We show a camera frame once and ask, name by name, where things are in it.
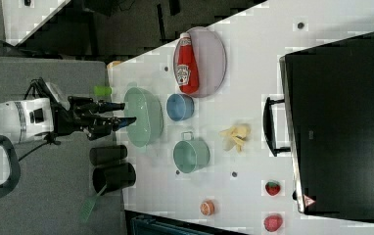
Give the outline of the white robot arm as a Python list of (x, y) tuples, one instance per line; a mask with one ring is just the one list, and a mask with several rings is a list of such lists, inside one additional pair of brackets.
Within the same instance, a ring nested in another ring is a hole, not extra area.
[(55, 84), (34, 79), (24, 98), (0, 103), (0, 136), (14, 144), (43, 140), (56, 143), (61, 136), (83, 132), (90, 141), (129, 126), (135, 117), (108, 117), (122, 111), (123, 103), (89, 97), (61, 96)]

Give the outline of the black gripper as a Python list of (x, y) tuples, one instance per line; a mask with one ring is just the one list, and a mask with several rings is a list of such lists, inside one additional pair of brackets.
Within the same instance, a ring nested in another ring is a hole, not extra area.
[(60, 88), (51, 82), (46, 86), (54, 97), (52, 107), (55, 133), (58, 136), (70, 135), (82, 131), (92, 141), (108, 136), (113, 131), (127, 127), (136, 121), (135, 117), (101, 117), (101, 114), (122, 111), (124, 103), (113, 103), (104, 100), (94, 101), (89, 97), (69, 96), (65, 98)]

